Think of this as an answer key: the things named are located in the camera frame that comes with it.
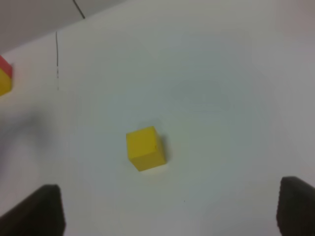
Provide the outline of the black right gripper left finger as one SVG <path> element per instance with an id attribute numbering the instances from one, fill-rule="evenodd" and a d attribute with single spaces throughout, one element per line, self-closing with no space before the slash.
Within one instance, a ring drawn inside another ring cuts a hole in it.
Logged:
<path id="1" fill-rule="evenodd" d="M 0 217 L 2 236 L 62 236 L 66 228 L 62 193 L 47 184 Z"/>

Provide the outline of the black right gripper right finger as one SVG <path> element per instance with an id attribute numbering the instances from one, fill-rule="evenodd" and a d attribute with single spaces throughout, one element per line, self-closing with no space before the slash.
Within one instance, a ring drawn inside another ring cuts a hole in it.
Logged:
<path id="1" fill-rule="evenodd" d="M 315 188 L 298 177 L 283 177 L 276 220 L 283 236 L 313 236 Z"/>

